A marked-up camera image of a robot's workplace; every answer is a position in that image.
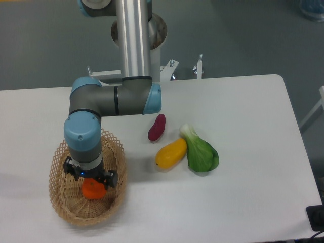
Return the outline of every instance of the yellow vegetable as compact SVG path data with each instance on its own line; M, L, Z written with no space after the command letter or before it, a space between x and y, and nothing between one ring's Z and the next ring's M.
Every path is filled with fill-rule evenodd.
M182 160L187 152L187 143L183 138L179 138L173 143L163 147L155 156L156 164L163 168L168 169Z

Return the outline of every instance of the bok choy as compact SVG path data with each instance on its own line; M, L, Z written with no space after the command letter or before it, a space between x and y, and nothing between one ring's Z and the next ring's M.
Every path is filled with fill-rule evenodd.
M180 135L187 142L187 159L191 169L196 172L207 172L218 166L219 156L217 151L197 135L192 125L182 125Z

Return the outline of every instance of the orange fruit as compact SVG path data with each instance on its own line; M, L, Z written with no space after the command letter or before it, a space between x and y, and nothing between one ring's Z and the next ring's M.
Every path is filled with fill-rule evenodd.
M101 199L106 195L105 186L93 178L85 178L81 192L86 199Z

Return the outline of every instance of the metal pole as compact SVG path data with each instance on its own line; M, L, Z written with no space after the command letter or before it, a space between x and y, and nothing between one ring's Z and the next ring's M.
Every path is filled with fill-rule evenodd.
M151 76L147 0L117 0L121 77Z

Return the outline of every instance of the wicker basket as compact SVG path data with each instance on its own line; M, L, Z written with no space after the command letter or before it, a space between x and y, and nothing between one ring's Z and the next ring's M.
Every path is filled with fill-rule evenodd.
M63 171L63 163L70 156L65 140L57 148L50 171L50 198L53 208L67 222L78 225L94 225L108 219L122 203L127 183L127 167L124 149L112 133L102 130L101 143L105 170L118 172L116 188L109 188L99 200L85 199L81 192L83 178L75 181Z

